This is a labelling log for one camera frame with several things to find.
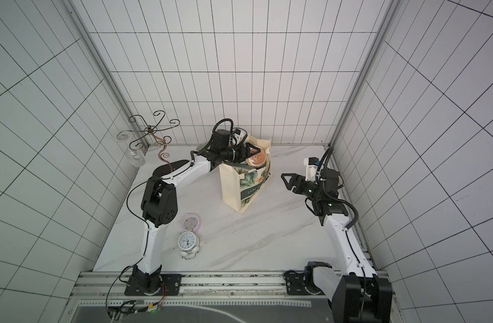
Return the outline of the orange cream round clock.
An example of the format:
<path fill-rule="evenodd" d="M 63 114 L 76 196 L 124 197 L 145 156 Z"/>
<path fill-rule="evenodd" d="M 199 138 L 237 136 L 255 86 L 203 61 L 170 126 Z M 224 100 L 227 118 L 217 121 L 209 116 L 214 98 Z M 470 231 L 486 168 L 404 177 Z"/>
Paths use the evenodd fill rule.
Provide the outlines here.
<path fill-rule="evenodd" d="M 267 155 L 263 148 L 253 146 L 250 148 L 250 157 L 246 159 L 246 163 L 249 166 L 255 168 L 262 168 L 267 163 Z"/>

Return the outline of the floral canvas tote bag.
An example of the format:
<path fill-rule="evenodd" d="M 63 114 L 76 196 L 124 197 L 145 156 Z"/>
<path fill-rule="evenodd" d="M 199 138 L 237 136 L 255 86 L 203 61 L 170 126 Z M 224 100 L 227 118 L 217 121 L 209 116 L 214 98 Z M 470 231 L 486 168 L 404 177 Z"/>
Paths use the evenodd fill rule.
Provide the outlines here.
<path fill-rule="evenodd" d="M 248 136 L 246 143 L 261 149 L 265 160 L 255 166 L 247 161 L 219 165 L 222 185 L 222 202 L 234 211 L 243 214 L 258 196 L 263 185 L 271 177 L 271 140 Z"/>

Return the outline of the pink round alarm clock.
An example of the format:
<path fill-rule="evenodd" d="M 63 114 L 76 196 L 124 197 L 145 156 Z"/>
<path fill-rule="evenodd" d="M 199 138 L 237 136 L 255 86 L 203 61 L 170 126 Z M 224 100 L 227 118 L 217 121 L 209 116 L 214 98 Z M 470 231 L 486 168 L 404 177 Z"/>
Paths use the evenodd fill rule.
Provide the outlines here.
<path fill-rule="evenodd" d="M 196 232 L 201 226 L 201 220 L 196 213 L 186 213 L 180 220 L 180 226 L 184 231 Z"/>

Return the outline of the white twin-bell alarm clock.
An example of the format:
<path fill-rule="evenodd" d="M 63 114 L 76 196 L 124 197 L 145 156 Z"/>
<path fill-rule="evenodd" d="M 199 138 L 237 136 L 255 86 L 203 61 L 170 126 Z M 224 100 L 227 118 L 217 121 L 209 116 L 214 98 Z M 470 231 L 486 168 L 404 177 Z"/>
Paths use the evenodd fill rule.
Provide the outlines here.
<path fill-rule="evenodd" d="M 179 236 L 178 246 L 182 258 L 186 260 L 195 258 L 200 250 L 199 238 L 194 232 L 185 231 Z"/>

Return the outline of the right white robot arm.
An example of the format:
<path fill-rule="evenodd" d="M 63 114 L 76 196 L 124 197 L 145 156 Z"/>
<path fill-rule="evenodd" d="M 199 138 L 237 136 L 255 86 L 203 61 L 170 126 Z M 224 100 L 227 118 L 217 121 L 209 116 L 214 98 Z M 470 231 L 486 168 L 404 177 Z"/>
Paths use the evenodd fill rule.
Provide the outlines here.
<path fill-rule="evenodd" d="M 334 169 L 308 166 L 306 175 L 281 175 L 286 188 L 305 196 L 336 250 L 337 266 L 310 261 L 302 272 L 283 275 L 293 296 L 325 296 L 334 322 L 389 322 L 393 289 L 370 265 L 353 231 L 359 215 L 340 199 L 340 174 Z"/>

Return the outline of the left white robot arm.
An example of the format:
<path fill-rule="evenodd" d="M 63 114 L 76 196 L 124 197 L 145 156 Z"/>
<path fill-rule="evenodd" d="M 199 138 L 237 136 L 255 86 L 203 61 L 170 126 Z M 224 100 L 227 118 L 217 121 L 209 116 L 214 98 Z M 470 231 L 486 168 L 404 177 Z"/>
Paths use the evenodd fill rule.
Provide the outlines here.
<path fill-rule="evenodd" d="M 179 168 L 160 175 L 156 172 L 145 182 L 141 200 L 141 220 L 144 222 L 142 255 L 131 266 L 132 275 L 127 283 L 134 292 L 153 296 L 161 290 L 161 254 L 168 224 L 178 213 L 177 191 L 187 187 L 224 162 L 242 163 L 261 153 L 259 148 L 241 139 L 230 143 L 234 131 L 215 130 L 201 149 L 191 152 L 189 160 L 182 160 Z"/>

